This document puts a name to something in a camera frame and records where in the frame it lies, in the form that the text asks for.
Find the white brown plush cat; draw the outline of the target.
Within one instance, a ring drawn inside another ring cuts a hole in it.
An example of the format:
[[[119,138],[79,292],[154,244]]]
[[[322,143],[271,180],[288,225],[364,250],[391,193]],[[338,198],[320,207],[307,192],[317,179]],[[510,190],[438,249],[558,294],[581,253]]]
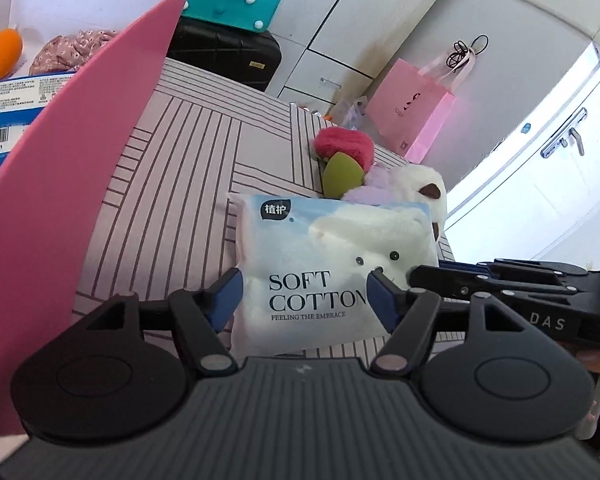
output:
[[[399,202],[423,203],[429,206],[434,239],[440,240],[448,218],[446,189],[436,170],[408,164],[389,170],[390,191]]]

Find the soft cotton tissue pack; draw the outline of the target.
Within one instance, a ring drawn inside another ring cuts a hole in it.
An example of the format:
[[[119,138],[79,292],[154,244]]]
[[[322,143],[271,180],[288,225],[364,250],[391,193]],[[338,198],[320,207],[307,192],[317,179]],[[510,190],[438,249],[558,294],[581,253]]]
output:
[[[430,209],[234,193],[242,302],[230,350],[238,359],[317,350],[386,336],[367,299],[379,269],[400,289],[438,262]]]

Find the purple plush toy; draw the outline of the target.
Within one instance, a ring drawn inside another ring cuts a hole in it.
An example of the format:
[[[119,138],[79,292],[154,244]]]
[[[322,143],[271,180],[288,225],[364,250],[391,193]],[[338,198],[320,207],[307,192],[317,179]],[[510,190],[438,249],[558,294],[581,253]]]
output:
[[[407,198],[398,187],[398,177],[400,168],[374,165],[365,175],[363,184],[345,192],[341,199],[368,206],[406,203]]]

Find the blue wet wipes pack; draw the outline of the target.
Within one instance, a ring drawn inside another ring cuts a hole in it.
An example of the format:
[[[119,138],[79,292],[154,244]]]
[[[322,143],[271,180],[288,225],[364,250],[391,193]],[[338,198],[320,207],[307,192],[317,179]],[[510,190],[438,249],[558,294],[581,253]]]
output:
[[[72,76],[73,73],[56,73],[0,81],[0,166],[24,129]]]

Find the orange egg sponge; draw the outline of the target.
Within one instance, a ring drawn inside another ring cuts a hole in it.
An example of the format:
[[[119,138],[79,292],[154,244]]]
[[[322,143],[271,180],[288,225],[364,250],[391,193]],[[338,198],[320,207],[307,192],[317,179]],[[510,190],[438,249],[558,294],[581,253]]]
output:
[[[22,48],[23,41],[17,29],[0,30],[0,79],[12,73],[20,59]]]

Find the white door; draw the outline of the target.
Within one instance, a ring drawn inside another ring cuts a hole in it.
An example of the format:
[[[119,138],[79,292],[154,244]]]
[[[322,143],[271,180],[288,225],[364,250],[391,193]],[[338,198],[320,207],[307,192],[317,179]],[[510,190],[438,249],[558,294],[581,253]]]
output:
[[[542,146],[580,107],[574,144]],[[526,121],[449,196],[445,235],[456,260],[555,260],[600,269],[600,31]]]

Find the pink paper gift bag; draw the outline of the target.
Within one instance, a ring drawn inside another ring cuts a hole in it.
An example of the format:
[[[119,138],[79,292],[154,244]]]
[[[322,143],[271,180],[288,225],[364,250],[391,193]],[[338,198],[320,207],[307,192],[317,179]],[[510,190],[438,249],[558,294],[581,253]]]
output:
[[[455,91],[475,66],[468,50],[460,62],[448,65],[442,54],[422,68],[399,58],[375,90],[366,116],[385,147],[419,164],[429,152],[455,102]]]

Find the pink cardboard box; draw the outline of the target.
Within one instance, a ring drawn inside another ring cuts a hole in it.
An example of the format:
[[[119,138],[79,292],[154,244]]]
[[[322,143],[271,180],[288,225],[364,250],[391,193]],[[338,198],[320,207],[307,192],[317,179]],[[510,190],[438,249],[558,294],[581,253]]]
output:
[[[102,198],[185,1],[0,0],[0,28],[17,26],[35,47],[80,29],[114,32],[0,168],[0,437],[20,430],[12,374],[70,323]]]

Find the black suitcase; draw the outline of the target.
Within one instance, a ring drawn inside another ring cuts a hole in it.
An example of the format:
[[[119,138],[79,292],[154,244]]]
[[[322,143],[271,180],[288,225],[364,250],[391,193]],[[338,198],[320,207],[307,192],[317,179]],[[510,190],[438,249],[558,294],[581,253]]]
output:
[[[269,32],[248,32],[181,16],[168,58],[265,91],[282,62],[282,51]]]

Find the grey three-door wardrobe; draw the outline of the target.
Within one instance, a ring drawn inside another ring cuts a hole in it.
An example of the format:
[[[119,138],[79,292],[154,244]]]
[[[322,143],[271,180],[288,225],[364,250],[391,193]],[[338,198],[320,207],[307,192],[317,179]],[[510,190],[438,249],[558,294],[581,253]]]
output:
[[[268,28],[282,51],[266,91],[325,113],[357,98],[437,0],[282,0]]]

